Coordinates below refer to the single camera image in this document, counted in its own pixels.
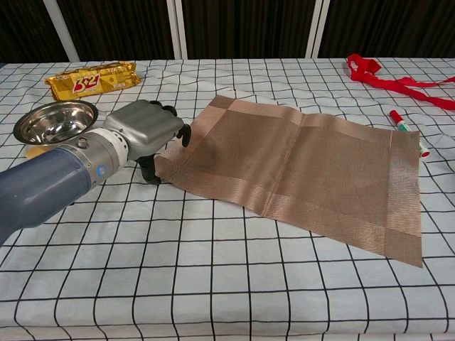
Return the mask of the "grey black left robot hand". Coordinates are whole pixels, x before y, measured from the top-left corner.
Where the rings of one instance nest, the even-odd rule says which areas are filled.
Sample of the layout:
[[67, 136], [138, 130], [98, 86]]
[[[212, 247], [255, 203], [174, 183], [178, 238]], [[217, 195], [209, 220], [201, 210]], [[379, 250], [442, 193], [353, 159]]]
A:
[[137, 162], [143, 179], [152, 185], [161, 182], [155, 170], [156, 152], [174, 138], [184, 147], [191, 140], [191, 127], [177, 116], [174, 107], [159, 101], [132, 102], [108, 114], [103, 127], [125, 140], [127, 160]]

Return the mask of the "brown woven placemat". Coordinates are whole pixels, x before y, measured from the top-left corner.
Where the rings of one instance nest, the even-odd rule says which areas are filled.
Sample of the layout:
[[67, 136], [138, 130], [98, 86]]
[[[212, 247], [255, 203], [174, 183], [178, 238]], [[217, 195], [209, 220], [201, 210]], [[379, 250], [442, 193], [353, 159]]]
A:
[[218, 95], [155, 158], [182, 190], [422, 265], [419, 134]]

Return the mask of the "stainless steel bowl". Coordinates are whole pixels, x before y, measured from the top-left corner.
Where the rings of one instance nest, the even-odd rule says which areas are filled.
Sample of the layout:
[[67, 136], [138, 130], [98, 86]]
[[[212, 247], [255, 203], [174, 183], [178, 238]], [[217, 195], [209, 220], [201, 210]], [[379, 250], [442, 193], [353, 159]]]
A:
[[70, 140], [92, 128], [98, 109], [81, 100], [57, 101], [32, 109], [14, 126], [14, 137], [32, 146], [50, 146]]

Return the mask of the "white black grid tablecloth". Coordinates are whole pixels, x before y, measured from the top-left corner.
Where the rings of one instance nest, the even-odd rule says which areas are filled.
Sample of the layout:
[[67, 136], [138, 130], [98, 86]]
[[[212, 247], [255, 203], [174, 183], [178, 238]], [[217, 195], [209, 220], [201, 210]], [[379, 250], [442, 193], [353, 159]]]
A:
[[422, 267], [148, 185], [129, 162], [0, 247], [0, 341], [455, 341], [455, 112], [376, 90], [333, 59], [143, 60], [103, 114], [158, 100], [193, 121], [214, 96], [391, 129], [419, 169]]

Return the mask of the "yellow biscuit packet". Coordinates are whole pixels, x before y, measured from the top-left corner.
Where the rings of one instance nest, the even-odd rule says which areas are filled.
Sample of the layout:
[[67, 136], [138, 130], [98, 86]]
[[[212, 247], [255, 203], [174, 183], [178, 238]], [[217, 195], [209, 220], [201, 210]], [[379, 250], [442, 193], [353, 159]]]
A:
[[140, 82], [136, 63], [123, 61], [62, 72], [44, 81], [58, 101], [124, 90]]

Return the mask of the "red ribbon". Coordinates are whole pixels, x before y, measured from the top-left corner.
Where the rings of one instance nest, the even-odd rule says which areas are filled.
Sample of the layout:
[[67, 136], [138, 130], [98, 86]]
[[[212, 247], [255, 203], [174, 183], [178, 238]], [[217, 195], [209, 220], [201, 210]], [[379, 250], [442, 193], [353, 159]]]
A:
[[442, 99], [440, 97], [428, 96], [415, 88], [438, 87], [445, 83], [455, 83], [455, 77], [438, 82], [421, 82], [411, 77], [403, 77], [397, 80], [386, 80], [377, 77], [375, 74], [381, 69], [380, 64], [370, 58], [364, 58], [359, 54], [349, 55], [347, 65], [350, 70], [350, 78], [356, 82], [362, 82], [382, 90], [389, 90], [400, 94], [407, 95], [419, 101], [428, 102], [435, 107], [445, 110], [455, 110], [455, 100]]

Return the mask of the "red green white marker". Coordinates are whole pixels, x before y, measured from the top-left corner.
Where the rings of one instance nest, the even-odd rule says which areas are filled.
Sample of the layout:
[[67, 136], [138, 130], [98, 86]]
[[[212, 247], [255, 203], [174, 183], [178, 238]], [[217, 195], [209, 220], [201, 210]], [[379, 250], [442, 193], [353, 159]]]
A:
[[[400, 131], [411, 131], [411, 128], [407, 125], [405, 120], [401, 117], [401, 115], [396, 110], [391, 110], [390, 118], [394, 121], [395, 125]], [[429, 149], [419, 141], [419, 157], [420, 158], [427, 158], [430, 155]]]

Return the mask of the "white vertical frame post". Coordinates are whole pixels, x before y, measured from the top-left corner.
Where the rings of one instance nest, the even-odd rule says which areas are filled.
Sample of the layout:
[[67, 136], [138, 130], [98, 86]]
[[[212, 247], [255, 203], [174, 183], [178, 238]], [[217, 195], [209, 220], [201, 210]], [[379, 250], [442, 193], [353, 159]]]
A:
[[188, 51], [182, 0], [166, 0], [166, 5], [174, 57], [176, 60], [187, 60]]

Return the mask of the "white slanted frame bar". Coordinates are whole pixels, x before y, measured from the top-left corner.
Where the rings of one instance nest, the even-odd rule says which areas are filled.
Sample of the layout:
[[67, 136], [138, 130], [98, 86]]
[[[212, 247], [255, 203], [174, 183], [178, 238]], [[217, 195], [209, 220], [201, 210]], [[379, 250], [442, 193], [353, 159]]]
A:
[[58, 34], [68, 60], [72, 63], [80, 62], [80, 57], [77, 53], [75, 44], [73, 43], [57, 0], [43, 0], [43, 3], [53, 23], [54, 29]]
[[330, 4], [331, 0], [315, 0], [309, 36], [306, 44], [306, 59], [315, 59], [319, 57], [319, 49], [321, 47]]

